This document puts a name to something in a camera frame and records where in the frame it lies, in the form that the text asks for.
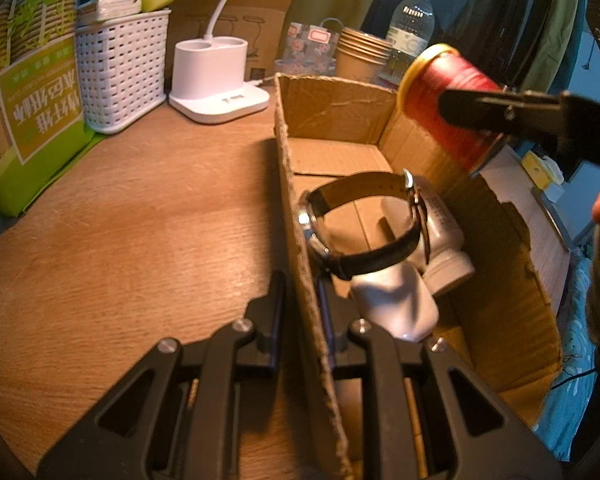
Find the brown cardboard packaging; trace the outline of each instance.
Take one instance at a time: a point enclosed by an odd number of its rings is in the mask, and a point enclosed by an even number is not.
[[[550,301],[530,257],[526,224],[501,204],[481,176],[468,178],[428,132],[395,111],[395,93],[339,78],[276,76],[276,137],[290,268],[298,295],[306,394],[315,453],[332,478],[352,478],[362,458],[348,443],[310,273],[298,197],[333,178],[359,171],[408,168],[428,178],[458,220],[476,274],[438,302],[444,336],[527,425],[562,367]],[[388,240],[379,198],[343,206],[325,217],[341,252]],[[346,296],[348,283],[336,280]]]
[[[165,77],[171,80],[176,43],[201,38],[220,0],[176,0],[167,33]],[[214,36],[237,36],[249,42],[245,80],[273,75],[276,49],[286,10],[292,0],[228,0]]]

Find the red thread spool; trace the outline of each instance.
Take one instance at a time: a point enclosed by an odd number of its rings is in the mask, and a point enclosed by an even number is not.
[[[398,108],[428,130],[467,173],[474,174],[500,150],[504,136],[447,123],[438,111],[438,98],[448,88],[502,90],[456,49],[441,43],[420,54],[404,74],[398,90]]]

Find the metal screw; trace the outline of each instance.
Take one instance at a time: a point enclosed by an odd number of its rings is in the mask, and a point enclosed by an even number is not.
[[[243,317],[239,317],[233,323],[231,323],[231,327],[241,334],[246,334],[253,329],[253,321],[251,319],[245,319]]]
[[[170,337],[158,343],[158,350],[163,354],[173,354],[178,349],[178,342]]]
[[[437,340],[430,340],[430,346],[432,352],[444,352],[446,350],[446,340],[443,337]]]
[[[369,323],[366,319],[360,318],[351,323],[351,329],[353,332],[357,332],[359,334],[365,334],[369,332],[373,328],[373,325]]]
[[[507,106],[506,110],[504,110],[504,118],[507,121],[512,121],[516,118],[516,111],[514,110],[512,105]]]

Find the open cardboard box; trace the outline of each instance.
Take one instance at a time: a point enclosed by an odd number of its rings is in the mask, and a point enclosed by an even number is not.
[[[298,197],[359,171],[407,168],[427,177],[445,200],[464,231],[464,250],[476,274],[438,301],[434,334],[444,336],[532,426],[562,368],[562,351],[550,300],[531,261],[528,228],[514,206],[501,204],[481,176],[466,176],[428,132],[397,113],[394,92],[338,78],[279,74],[276,107],[286,241],[320,466],[332,478],[350,478],[352,462],[360,457],[349,456],[309,255],[296,221]],[[336,250],[363,251],[388,241],[379,201],[359,200],[325,217]],[[346,296],[348,283],[334,280],[337,293]]]

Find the qr code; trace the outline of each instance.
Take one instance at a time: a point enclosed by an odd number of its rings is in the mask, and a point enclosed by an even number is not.
[[[263,68],[252,68],[250,79],[264,79],[265,69]]]

